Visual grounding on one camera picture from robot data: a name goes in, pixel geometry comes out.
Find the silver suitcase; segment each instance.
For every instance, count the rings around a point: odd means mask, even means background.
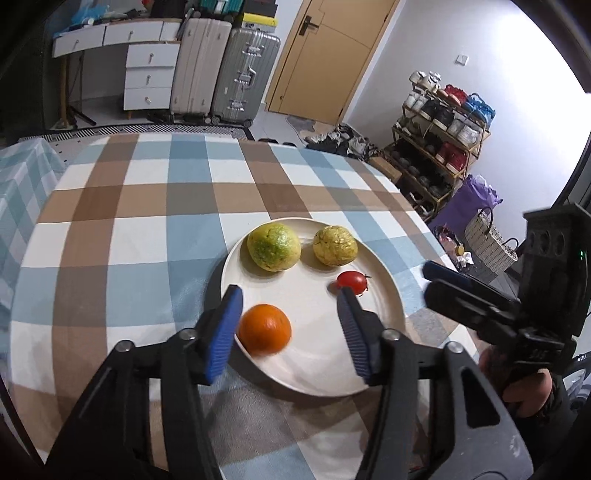
[[[230,30],[229,22],[191,18],[183,32],[170,109],[207,115]]]
[[[232,30],[213,96],[215,123],[222,119],[252,125],[280,44],[279,38],[265,32]]]

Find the human hand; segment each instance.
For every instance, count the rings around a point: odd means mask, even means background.
[[[549,370],[541,368],[537,373],[512,383],[502,391],[501,395],[500,390],[511,373],[509,369],[498,371],[499,361],[502,362],[503,360],[496,355],[493,348],[489,347],[482,352],[478,366],[504,402],[520,403],[517,410],[519,418],[531,417],[537,414],[544,407],[552,392],[552,377]]]

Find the wall outlet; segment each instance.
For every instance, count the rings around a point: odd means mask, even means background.
[[[461,53],[456,58],[456,63],[465,66],[468,63],[468,55],[462,55]]]

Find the drawer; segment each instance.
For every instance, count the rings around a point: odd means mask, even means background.
[[[172,87],[173,79],[173,67],[127,69],[125,88]]]
[[[178,43],[142,43],[130,45],[127,49],[125,66],[131,67],[174,67],[177,64]]]
[[[160,34],[160,41],[171,41],[177,39],[178,29],[181,26],[180,20],[178,22],[165,21],[162,26],[162,33]]]
[[[53,56],[61,57],[69,53],[101,47],[106,25],[84,27],[80,30],[64,33],[53,42]]]
[[[162,31],[162,20],[119,22],[107,25],[104,45],[158,41]]]
[[[123,110],[148,110],[169,108],[172,88],[125,89]]]

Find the orange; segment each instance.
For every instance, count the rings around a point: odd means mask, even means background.
[[[273,305],[255,305],[241,318],[238,339],[253,355],[280,352],[291,339],[291,323],[285,313]]]

